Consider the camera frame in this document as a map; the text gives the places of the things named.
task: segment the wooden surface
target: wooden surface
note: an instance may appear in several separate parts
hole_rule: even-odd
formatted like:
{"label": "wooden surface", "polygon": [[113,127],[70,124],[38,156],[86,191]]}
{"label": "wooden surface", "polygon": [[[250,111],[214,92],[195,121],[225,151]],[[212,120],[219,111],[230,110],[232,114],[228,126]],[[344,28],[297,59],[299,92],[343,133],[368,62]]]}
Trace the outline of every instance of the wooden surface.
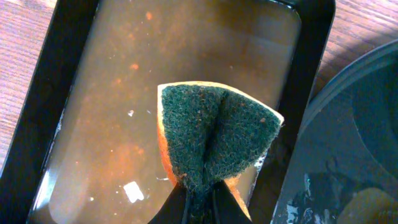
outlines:
{"label": "wooden surface", "polygon": [[[0,0],[0,167],[56,0]],[[315,92],[353,60],[398,39],[398,0],[336,0]]]}

